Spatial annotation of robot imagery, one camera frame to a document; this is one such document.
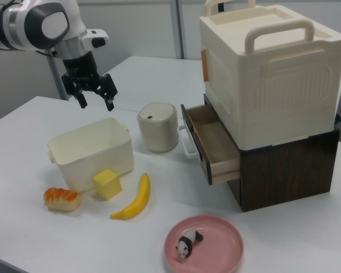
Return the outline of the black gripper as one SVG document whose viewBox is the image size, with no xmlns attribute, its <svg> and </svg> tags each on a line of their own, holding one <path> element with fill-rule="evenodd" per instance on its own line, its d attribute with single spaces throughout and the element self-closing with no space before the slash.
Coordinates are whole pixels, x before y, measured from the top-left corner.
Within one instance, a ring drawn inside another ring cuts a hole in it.
<svg viewBox="0 0 341 273">
<path fill-rule="evenodd" d="M 66 73 L 61 79 L 68 95 L 77 98 L 81 108 L 87 107 L 88 103 L 83 91 L 91 91 L 105 100 L 108 111 L 114 109 L 113 100 L 118 91 L 113 79 L 109 74 L 100 75 L 91 52 L 75 59 L 63 60 Z"/>
</svg>

